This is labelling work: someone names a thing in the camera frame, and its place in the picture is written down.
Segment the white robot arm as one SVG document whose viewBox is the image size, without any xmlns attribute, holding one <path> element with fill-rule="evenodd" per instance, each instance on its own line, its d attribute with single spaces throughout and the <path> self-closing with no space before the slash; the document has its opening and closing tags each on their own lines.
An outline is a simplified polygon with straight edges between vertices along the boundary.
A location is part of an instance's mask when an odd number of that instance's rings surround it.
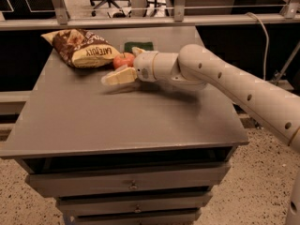
<svg viewBox="0 0 300 225">
<path fill-rule="evenodd" d="M 190 91 L 209 83 L 300 153 L 300 97 L 223 61 L 201 45 L 188 44 L 178 53 L 141 52 L 131 67 L 124 65 L 101 82 L 117 85 L 137 79 Z"/>
</svg>

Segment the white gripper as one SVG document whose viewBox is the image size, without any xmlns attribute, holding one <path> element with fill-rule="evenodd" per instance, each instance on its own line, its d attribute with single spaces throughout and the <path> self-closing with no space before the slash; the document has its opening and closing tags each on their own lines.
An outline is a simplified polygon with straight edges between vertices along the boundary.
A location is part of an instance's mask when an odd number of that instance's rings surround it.
<svg viewBox="0 0 300 225">
<path fill-rule="evenodd" d="M 154 60 L 158 52 L 145 52 L 142 48 L 133 47 L 132 53 L 136 57 L 133 63 L 134 67 L 123 65 L 103 76 L 101 83 L 104 85 L 133 83 L 137 76 L 143 82 L 155 82 L 157 79 L 154 75 Z"/>
</svg>

